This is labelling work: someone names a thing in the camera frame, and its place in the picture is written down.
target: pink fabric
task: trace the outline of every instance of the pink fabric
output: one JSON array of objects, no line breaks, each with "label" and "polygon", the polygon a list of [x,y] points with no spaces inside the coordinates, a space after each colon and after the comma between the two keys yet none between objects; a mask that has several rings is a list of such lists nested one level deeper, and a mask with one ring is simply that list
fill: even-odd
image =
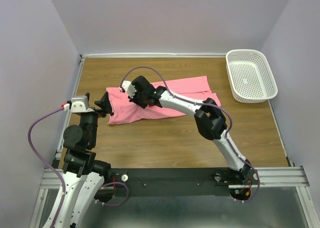
[{"label": "pink fabric", "polygon": [[[207,81],[207,76],[192,77],[178,80],[167,81],[167,85],[173,92],[193,99],[206,100],[212,98],[218,106],[221,106],[215,93],[212,93]],[[164,86],[163,82],[152,83],[154,87]],[[117,87],[108,87],[109,100],[114,112],[109,116],[110,125],[119,125],[131,123],[141,119],[160,119],[167,117],[184,116],[185,114],[169,109],[159,107],[146,107],[145,109],[129,102],[128,95],[119,91]]]}]

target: white basket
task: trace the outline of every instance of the white basket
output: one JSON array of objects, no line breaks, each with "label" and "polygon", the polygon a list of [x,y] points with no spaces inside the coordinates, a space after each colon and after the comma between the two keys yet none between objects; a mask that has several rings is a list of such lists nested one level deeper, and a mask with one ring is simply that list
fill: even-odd
[{"label": "white basket", "polygon": [[238,49],[226,55],[226,71],[235,100],[258,103],[276,96],[276,81],[263,53]]}]

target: bolt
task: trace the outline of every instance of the bolt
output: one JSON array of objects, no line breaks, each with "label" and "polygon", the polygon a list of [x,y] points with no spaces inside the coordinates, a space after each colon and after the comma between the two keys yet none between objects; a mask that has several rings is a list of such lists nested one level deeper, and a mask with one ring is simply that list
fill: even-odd
[{"label": "bolt", "polygon": [[221,181],[221,177],[219,177],[219,176],[215,176],[214,179],[215,179],[217,182]]}]

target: wooden surface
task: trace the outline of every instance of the wooden surface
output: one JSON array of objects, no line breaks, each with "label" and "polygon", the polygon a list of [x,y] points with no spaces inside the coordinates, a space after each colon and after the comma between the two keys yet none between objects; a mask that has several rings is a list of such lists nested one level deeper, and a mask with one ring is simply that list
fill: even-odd
[{"label": "wooden surface", "polygon": [[[226,73],[225,58],[87,58],[77,95],[90,93],[90,104],[100,100],[106,87],[119,87],[131,68],[152,66],[166,80],[195,76],[208,77],[224,109],[232,116],[230,134],[239,150],[257,167],[288,166],[268,102],[244,104],[234,100]],[[151,70],[137,69],[126,80],[138,75],[150,82],[160,81]],[[96,159],[114,168],[191,168],[227,165],[213,142],[203,138],[195,120],[189,116],[160,120],[141,120],[110,126],[100,118]],[[79,124],[72,115],[70,124]]]}]

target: light purple wall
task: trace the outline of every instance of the light purple wall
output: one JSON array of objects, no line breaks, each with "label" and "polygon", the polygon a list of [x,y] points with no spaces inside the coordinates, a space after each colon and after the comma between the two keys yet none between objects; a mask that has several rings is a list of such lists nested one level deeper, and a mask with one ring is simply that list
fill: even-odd
[{"label": "light purple wall", "polygon": [[[0,0],[0,227],[27,228],[44,165],[28,128],[71,96],[79,56],[50,0]],[[52,160],[61,113],[39,124],[35,146]]]},{"label": "light purple wall", "polygon": [[271,104],[286,151],[303,165],[320,214],[319,12],[319,0],[290,0],[262,52],[279,89]]},{"label": "light purple wall", "polygon": [[261,49],[289,0],[52,0],[81,54]]}]

